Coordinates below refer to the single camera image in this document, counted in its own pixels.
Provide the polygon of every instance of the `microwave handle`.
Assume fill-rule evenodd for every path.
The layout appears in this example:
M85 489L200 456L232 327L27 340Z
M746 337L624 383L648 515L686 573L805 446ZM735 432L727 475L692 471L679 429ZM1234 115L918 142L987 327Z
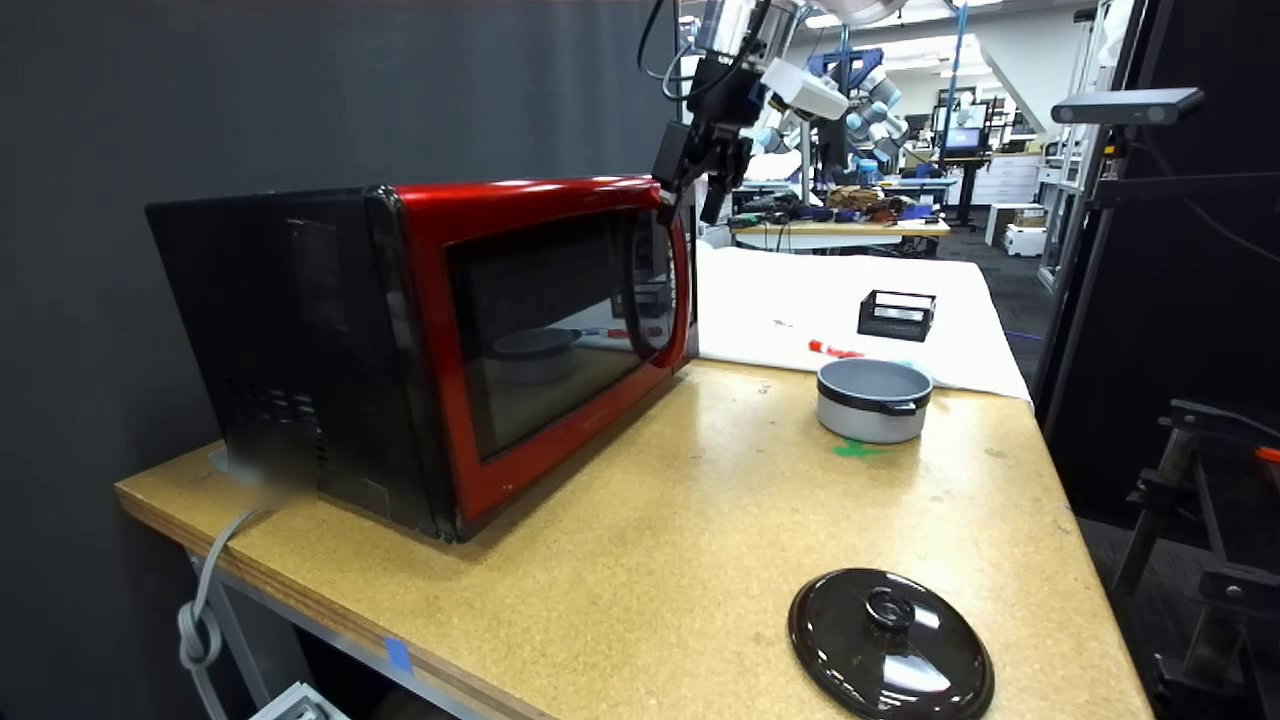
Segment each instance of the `microwave handle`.
M645 352L645 361L653 361L662 368L678 368L678 365L686 365L688 325L692 325L692 255L688 255L686 224L667 224L663 231L667 231L673 265L678 265L678 312L673 312L667 346Z
M673 309L673 337L667 346L648 346L645 337L645 325L640 325L640 301L636 301L636 267L631 267L631 252L636 252L636 241L640 238L629 238L629 262L624 262L624 320L629 320L629 340L631 340L631 352L655 368L673 368L686 361L686 337L688 337L688 304L692 304L692 271L688 271L688 245L686 245L686 228L679 224L667 224L667 252L673 252L673 265L678 265L678 309Z

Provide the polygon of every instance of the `round black lid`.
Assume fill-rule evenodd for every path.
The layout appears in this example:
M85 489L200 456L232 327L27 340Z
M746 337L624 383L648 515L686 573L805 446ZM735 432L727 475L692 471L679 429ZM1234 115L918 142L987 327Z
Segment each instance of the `round black lid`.
M982 715L995 674L967 619L909 578L827 573L791 602L805 674L855 715Z

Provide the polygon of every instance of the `microwave side panel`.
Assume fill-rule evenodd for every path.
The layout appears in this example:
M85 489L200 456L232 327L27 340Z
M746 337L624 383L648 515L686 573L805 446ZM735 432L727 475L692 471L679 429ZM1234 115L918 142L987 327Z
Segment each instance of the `microwave side panel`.
M440 429L404 383L367 194L151 204L147 222L232 460L440 532Z

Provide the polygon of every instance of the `workbench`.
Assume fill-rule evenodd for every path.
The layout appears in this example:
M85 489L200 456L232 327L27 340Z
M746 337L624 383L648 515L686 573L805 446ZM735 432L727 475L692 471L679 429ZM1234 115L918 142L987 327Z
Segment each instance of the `workbench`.
M270 489L217 446L115 486L207 553ZM1029 402L945 388L913 446L815 426L811 374L692 361L640 422L471 543L295 498L224 553L232 587L457 715L842 715L787 648L824 573L953 602L987 715L1152 715Z

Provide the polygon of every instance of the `round container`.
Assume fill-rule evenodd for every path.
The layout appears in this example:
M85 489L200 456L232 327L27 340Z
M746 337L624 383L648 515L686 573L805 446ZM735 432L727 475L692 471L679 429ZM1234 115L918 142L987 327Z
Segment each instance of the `round container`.
M815 374L815 422L848 442L903 446L926 429L932 382L913 365L837 361Z

